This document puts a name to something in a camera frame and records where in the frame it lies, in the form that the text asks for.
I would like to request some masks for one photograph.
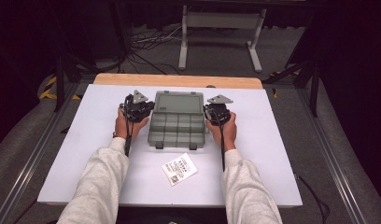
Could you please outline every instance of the hand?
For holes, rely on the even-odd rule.
[[[223,149],[225,150],[225,152],[230,149],[236,148],[236,146],[234,145],[234,141],[236,140],[236,135],[237,135],[237,126],[235,121],[236,121],[236,114],[231,112],[231,119],[229,119],[228,122],[226,122],[223,125],[223,140],[224,140]],[[211,121],[208,119],[205,120],[205,125],[213,134],[215,142],[220,146],[219,126],[212,125]]]
[[[139,123],[129,122],[129,132],[131,133],[133,129],[132,141],[138,136],[139,131],[147,125],[148,121],[149,118],[144,118]],[[114,137],[121,137],[124,139],[127,137],[126,118],[123,116],[123,113],[121,113],[120,108],[118,109],[118,117],[115,123]]]

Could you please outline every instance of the wire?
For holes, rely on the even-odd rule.
[[[117,73],[120,73],[120,65],[121,65],[121,63],[118,63],[118,72]]]
[[[145,58],[139,56],[138,54],[134,53],[133,52],[133,55],[137,56],[138,58],[140,58],[141,60],[143,60],[144,62],[150,64],[152,67],[156,68],[156,70],[160,71],[161,73],[167,75],[167,73],[163,72],[160,68],[158,68],[157,66],[155,66],[153,63],[150,63],[148,60],[146,60]]]
[[[81,72],[81,73],[84,73],[84,74],[99,74],[99,73],[102,73],[102,72],[106,72],[108,70],[111,70],[111,69],[114,69],[118,66],[120,66],[121,63],[124,62],[124,57],[122,57],[121,55],[119,56],[119,61],[116,62],[116,63],[113,63],[109,66],[106,66],[106,67],[96,67],[94,65],[90,65],[88,64],[86,61],[78,58],[77,56],[75,55],[72,55],[72,54],[66,54],[66,57],[71,59],[73,62],[77,63],[77,64],[80,64],[83,68],[79,68],[78,67],[78,70]]]
[[[124,119],[126,120],[126,143],[124,144],[124,154],[129,157],[130,152],[130,146],[132,144],[132,135],[133,135],[133,127],[132,126],[132,132],[129,132],[129,119],[127,118],[129,112],[129,99],[126,97],[126,100],[124,102]]]
[[[213,109],[212,112],[215,114],[217,118],[217,122],[219,125],[219,131],[220,131],[220,156],[222,158],[222,170],[225,172],[225,140],[223,139],[223,125],[225,124],[220,124],[219,117],[215,110]]]
[[[150,40],[156,40],[156,39],[160,39],[160,40],[165,40],[167,38],[170,38],[171,35],[173,33],[175,33],[179,28],[181,28],[182,26],[179,26],[178,28],[176,28],[173,32],[171,32],[169,35],[165,36],[165,37],[162,37],[162,36],[156,36],[156,37],[151,37],[151,38],[145,38],[145,39],[142,39],[142,40],[137,40],[137,41],[134,41],[133,43],[141,43],[141,42],[148,42]]]
[[[129,60],[132,61],[132,62],[134,62],[134,63],[148,64],[148,63],[137,62],[137,61],[135,61],[135,60],[131,60],[130,58],[129,58]],[[168,64],[168,63],[155,63],[155,64],[161,64],[161,65],[165,65],[165,66],[170,66],[171,68],[173,68],[173,69],[176,71],[177,74],[181,75],[181,74],[179,73],[179,71],[176,70],[176,68],[175,68],[173,65],[171,65],[171,64]]]
[[[33,202],[25,208],[25,210],[18,216],[18,218],[16,218],[16,220],[13,223],[18,223],[21,220],[21,218],[34,206],[34,204],[36,204],[36,199],[33,200]]]
[[[313,197],[315,198],[315,200],[317,202],[319,212],[321,213],[322,223],[325,224],[327,222],[328,216],[331,213],[330,207],[326,203],[324,203],[323,201],[321,201],[319,199],[319,197],[316,195],[316,193],[313,191],[313,189],[310,187],[310,185],[307,184],[306,181],[300,175],[297,175],[296,173],[294,173],[294,174],[295,174],[295,177],[297,179],[300,179],[304,183],[304,185],[309,189],[309,191],[312,193]]]
[[[132,62],[134,62],[133,60],[131,60],[130,58],[127,58],[127,59],[129,59],[129,64],[131,64],[132,65],[132,67],[135,69],[135,72],[137,73],[137,74],[140,74],[139,72],[138,72],[138,70],[137,70],[137,67],[135,67],[135,65],[134,64],[132,64]]]
[[[209,31],[220,34],[220,35],[228,36],[228,35],[234,34],[235,29],[209,29]]]

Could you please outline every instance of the white table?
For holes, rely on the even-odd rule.
[[[246,159],[253,161],[265,186],[278,206],[299,206],[299,194],[289,159],[265,90],[207,89],[184,87],[145,87],[90,85],[71,128],[51,166],[39,193],[40,203],[68,203],[75,192],[88,158],[98,147],[106,147],[112,139],[117,108],[124,98],[141,91],[155,98],[156,91],[198,91],[211,98],[223,94],[234,100],[228,105],[237,114],[236,146]],[[155,149],[148,145],[149,126],[132,142],[130,167],[121,194],[121,205],[220,207],[224,205],[220,180],[221,158],[210,133],[205,147]],[[171,186],[161,166],[184,152],[198,168],[190,178]]]

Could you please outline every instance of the aluminum rail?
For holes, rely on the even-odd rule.
[[[49,123],[47,127],[45,128],[45,131],[42,133],[31,156],[29,157],[28,161],[25,163],[24,167],[19,173],[19,176],[15,184],[13,185],[10,193],[8,194],[7,198],[5,199],[4,203],[2,204],[0,208],[0,224],[7,223],[14,209],[16,208],[17,203],[19,202],[22,194],[27,188],[28,183],[33,177],[36,166],[39,164],[43,154],[45,153],[45,150],[53,134],[53,131],[55,130],[58,122],[63,116],[65,108],[68,106],[69,102],[71,101],[71,97],[77,91],[77,88],[78,88],[77,83],[69,84],[69,87],[65,93],[66,100],[64,101],[61,109],[51,116]]]
[[[317,137],[319,139],[319,143],[322,148],[322,154],[325,158],[325,161],[327,162],[327,165],[331,171],[333,180],[336,184],[336,187],[339,190],[340,195],[342,196],[342,200],[345,203],[345,207],[347,209],[348,214],[351,217],[351,220],[353,223],[356,224],[367,224],[367,220],[365,219],[364,215],[360,211],[360,207],[356,202],[356,199],[354,198],[353,192],[351,190],[351,187],[348,183],[347,177],[340,168],[340,165],[333,154],[332,147],[328,141],[328,138],[324,132],[324,130],[321,127],[321,124],[318,120],[318,118],[315,118],[313,114],[310,111],[309,108],[309,99],[307,96],[307,93],[305,89],[298,89],[296,90],[298,93],[299,98],[301,99],[303,108],[307,114],[307,117],[310,120],[310,123],[312,124]]]

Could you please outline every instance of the gray carpet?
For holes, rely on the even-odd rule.
[[[257,45],[263,72],[256,74],[245,47],[245,41],[250,36],[250,32],[238,30],[232,35],[224,36],[212,31],[196,31],[190,36],[187,69],[180,73],[197,76],[268,78],[270,73],[284,69],[283,66],[302,32],[303,29],[263,29]],[[168,63],[177,67],[179,47],[180,42],[173,39],[155,49],[137,53],[157,64],[168,74],[175,74],[176,71],[173,68],[158,63]],[[136,70],[126,61],[121,69],[125,73],[160,74],[150,65],[135,63],[134,66]],[[41,88],[46,85],[47,80],[41,84]],[[78,93],[82,94],[86,88],[86,83],[81,84],[78,87]],[[330,206],[331,214],[327,223],[352,223],[321,153],[318,137],[306,118],[308,111],[302,108],[296,90],[283,86],[277,89],[278,97],[276,98],[271,89],[266,90],[293,171],[301,175],[318,197]],[[43,180],[65,138],[65,134],[60,131],[71,124],[79,103],[80,100],[71,100],[8,223],[13,223],[37,197]],[[54,100],[41,100],[41,103],[18,123],[0,145],[0,207],[45,129],[54,106]],[[359,203],[360,210],[368,223],[381,223],[381,200],[346,140],[322,84],[317,101],[317,112],[334,154],[354,190],[354,197]],[[301,182],[298,182],[298,186],[303,206],[280,209],[284,223],[321,223],[321,216],[311,193]],[[57,219],[62,210],[62,206],[36,203],[25,213],[19,223],[48,223]]]

